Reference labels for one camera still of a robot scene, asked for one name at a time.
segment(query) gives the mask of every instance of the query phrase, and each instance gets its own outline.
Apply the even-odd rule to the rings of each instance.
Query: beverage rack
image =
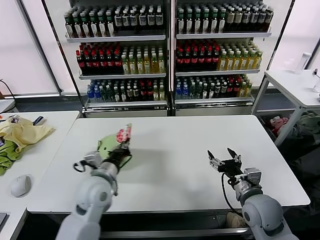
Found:
[[[237,1],[237,0],[213,0],[210,1],[212,4],[230,4],[230,3],[243,3],[250,2],[256,3],[256,0],[252,1]],[[169,89],[171,91],[172,96],[172,114],[174,116],[206,116],[206,115],[234,115],[234,114],[250,114],[251,107],[254,102],[254,98],[250,95],[246,97],[217,97],[217,98],[205,98],[205,99],[177,99],[176,98],[176,86],[177,86],[177,78],[181,77],[197,77],[197,76],[226,76],[226,75],[242,75],[242,74],[256,74],[260,71],[260,69],[241,69],[241,70],[193,70],[186,69],[179,70],[177,69],[177,44],[178,41],[190,41],[190,40],[214,40],[217,41],[246,41],[247,43],[254,38],[267,38],[271,36],[271,29],[268,28],[267,31],[245,31],[245,32],[215,32],[215,33],[187,33],[179,34],[179,12],[177,6],[181,6],[183,8],[184,4],[189,4],[194,7],[193,4],[200,5],[203,1],[193,0],[177,0],[173,1],[170,5],[171,7],[171,22],[175,23],[170,29],[171,39],[171,47],[174,51],[171,53],[172,56],[170,58],[170,68],[173,72],[173,76],[170,79]]]
[[[67,0],[58,0],[56,4],[64,3],[66,6]],[[127,29],[126,31],[119,31],[114,34],[114,36],[110,35],[109,29],[106,30],[107,36],[92,36],[88,37],[85,34],[82,37],[77,36],[70,36],[68,33],[68,29],[64,25],[62,25],[62,21],[64,19],[64,12],[61,12],[60,10],[60,18],[58,19],[57,14],[58,12],[53,7],[53,3],[48,0],[43,0],[44,2],[44,8],[47,11],[47,16],[49,20],[52,21],[52,28],[53,31],[56,31],[56,38],[58,43],[60,42],[62,46],[62,55],[65,57],[65,62],[71,70],[69,71],[71,78],[73,79],[73,84],[76,89],[79,89],[79,97],[83,100],[83,106],[82,106],[82,113],[85,114],[87,117],[91,118],[99,118],[99,117],[158,117],[158,116],[167,116],[169,114],[169,111],[171,109],[171,95],[169,93],[169,52],[170,47],[168,46],[169,42],[166,41],[169,39],[169,27],[170,27],[170,5],[169,2],[165,0],[152,0],[149,2],[146,2],[144,0],[136,0],[134,2],[130,0],[123,0],[121,2],[118,2],[116,0],[69,0],[68,6],[64,11],[68,11],[69,8],[73,7],[80,7],[84,6],[87,8],[88,6],[126,6],[129,5],[132,7],[133,5],[154,5],[155,6],[155,12],[157,12],[157,5],[161,5],[162,13],[163,13],[163,29],[143,29],[139,30],[139,32],[134,31],[132,29]],[[142,74],[124,74],[120,72],[108,72],[106,74],[104,73],[98,73],[98,74],[88,74],[84,73],[81,69],[79,70],[80,65],[75,65],[75,59],[76,59],[76,50],[79,49],[79,44],[114,44],[114,45],[120,45],[122,48],[124,47],[135,47],[137,49],[137,46],[143,47],[148,46],[149,49],[151,46],[156,46],[157,50],[157,57],[158,57],[158,47],[161,46],[163,48],[163,58],[164,58],[164,66],[165,70],[160,73],[142,73]],[[108,100],[106,102],[91,102],[90,99],[87,96],[86,92],[86,85],[90,85],[92,81],[112,81],[112,90],[114,88],[113,82],[114,81],[124,81],[125,87],[127,87],[128,81],[148,81],[151,82],[152,87],[154,84],[158,84],[159,88],[159,81],[160,83],[163,82],[164,91],[165,91],[165,99],[160,98],[160,93],[158,100],[149,100],[149,98],[142,98],[140,96],[139,98],[135,99],[134,101],[129,101],[128,95],[127,95],[127,101],[122,101],[122,98],[120,96],[120,101],[116,101],[115,99]]]

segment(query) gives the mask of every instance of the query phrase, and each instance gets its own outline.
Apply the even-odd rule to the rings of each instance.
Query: metal shelf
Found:
[[[257,74],[260,69],[252,70],[231,70],[231,71],[181,71],[176,72],[177,77],[183,76],[213,76],[213,75],[232,75],[232,74]]]
[[[97,80],[97,79],[141,79],[141,78],[164,78],[166,73],[154,74],[115,74],[115,75],[80,75],[80,80]]]
[[[129,42],[129,41],[160,41],[165,40],[166,35],[132,35],[132,36],[107,36],[66,38],[68,43],[98,43],[98,42]]]
[[[241,38],[267,38],[271,32],[231,32],[231,33],[203,33],[203,34],[177,34],[176,39],[241,39]]]

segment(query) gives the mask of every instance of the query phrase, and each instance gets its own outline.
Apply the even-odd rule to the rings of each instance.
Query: table leg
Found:
[[[276,140],[274,141],[274,144],[278,147],[280,146],[283,141],[286,139],[286,137],[288,136],[288,134],[290,133],[291,129],[294,127],[294,125],[296,124],[296,122],[300,119],[301,115],[304,113],[306,109],[298,106],[293,114],[291,115],[289,121],[286,123],[284,129],[281,131],[280,135],[276,138]]]
[[[260,104],[260,100],[261,100],[262,96],[265,94],[265,92],[268,88],[268,85],[269,85],[269,80],[266,76],[264,76],[262,83],[260,85],[258,95],[256,96],[256,98],[254,100],[254,103],[253,103],[253,106],[251,109],[251,115],[255,115],[257,113],[257,110],[258,110],[258,107]]]

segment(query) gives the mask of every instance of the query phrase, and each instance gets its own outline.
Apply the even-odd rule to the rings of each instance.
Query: yellow cloth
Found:
[[[19,117],[17,123],[11,123],[11,118],[0,123],[0,137],[10,140],[17,145],[15,151],[20,153],[29,144],[36,144],[54,128],[50,126],[33,126],[33,123]]]

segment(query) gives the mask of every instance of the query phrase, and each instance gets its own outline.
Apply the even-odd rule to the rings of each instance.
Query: fabric pile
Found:
[[[34,126],[32,121],[17,115],[0,122],[0,176],[20,159],[27,145],[36,144],[52,130],[50,126]]]

